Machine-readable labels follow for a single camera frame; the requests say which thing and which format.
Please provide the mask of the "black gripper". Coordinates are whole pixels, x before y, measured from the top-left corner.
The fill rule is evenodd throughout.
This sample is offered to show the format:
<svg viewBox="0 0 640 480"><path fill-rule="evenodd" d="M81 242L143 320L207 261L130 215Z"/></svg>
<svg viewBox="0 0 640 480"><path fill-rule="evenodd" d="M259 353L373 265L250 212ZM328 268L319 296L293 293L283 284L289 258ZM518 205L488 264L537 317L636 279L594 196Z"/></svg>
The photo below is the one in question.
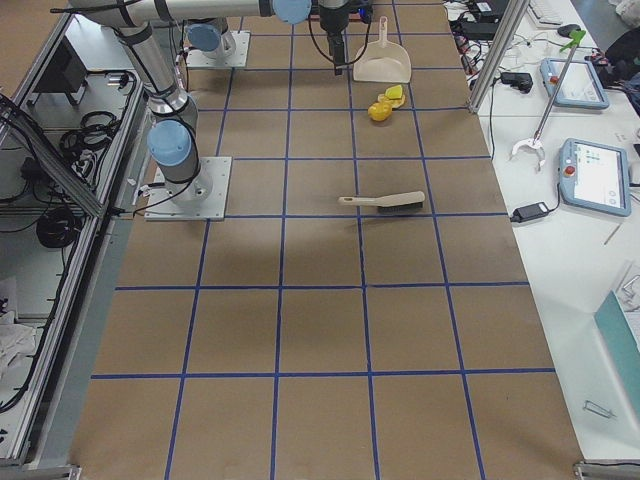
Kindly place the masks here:
<svg viewBox="0 0 640 480"><path fill-rule="evenodd" d="M348 0L319 0L318 14L321 28L327 33L329 55L334 74L341 75L344 67L345 43L342 33L348 26Z"/></svg>

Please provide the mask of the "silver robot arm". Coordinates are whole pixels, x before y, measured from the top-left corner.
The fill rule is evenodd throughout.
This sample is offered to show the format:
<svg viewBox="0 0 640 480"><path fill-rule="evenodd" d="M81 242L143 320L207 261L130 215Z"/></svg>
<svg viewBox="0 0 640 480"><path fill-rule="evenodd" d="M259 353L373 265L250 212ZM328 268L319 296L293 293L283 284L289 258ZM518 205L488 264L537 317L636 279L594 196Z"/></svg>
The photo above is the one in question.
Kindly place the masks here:
<svg viewBox="0 0 640 480"><path fill-rule="evenodd" d="M153 37L152 24L184 24L188 42L210 56L235 49L227 19L271 17L294 25L308 17L309 1L71 1L71 11L112 29L144 82L156 124L147 137L167 187L183 190L200 172L195 141L197 111L175 69Z"/></svg>
<svg viewBox="0 0 640 480"><path fill-rule="evenodd" d="M306 20L316 50L332 64L336 76L343 73L348 65L343 33L348 28L351 14L349 1L268 1L266 5L284 23L296 25ZM311 25L313 12L326 33L327 53L322 51L314 37ZM235 50L233 35L228 31L225 18L191 21L187 38L192 47L210 58L232 54Z"/></svg>

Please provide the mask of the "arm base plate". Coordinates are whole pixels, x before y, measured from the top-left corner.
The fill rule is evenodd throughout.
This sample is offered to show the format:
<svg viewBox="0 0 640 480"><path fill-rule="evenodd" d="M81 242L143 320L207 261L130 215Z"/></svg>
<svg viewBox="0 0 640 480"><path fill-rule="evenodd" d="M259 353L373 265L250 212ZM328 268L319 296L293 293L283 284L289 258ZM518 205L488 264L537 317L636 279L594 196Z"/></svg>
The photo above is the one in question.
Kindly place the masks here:
<svg viewBox="0 0 640 480"><path fill-rule="evenodd" d="M250 37L249 31L220 33L209 26L193 26L188 32L187 67L191 70L245 68Z"/></svg>
<svg viewBox="0 0 640 480"><path fill-rule="evenodd" d="M154 181L162 186L151 190L152 207L144 210L144 218L147 221L223 221L231 170L231 157L201 157L199 175L178 194L182 186L166 183L157 167Z"/></svg>

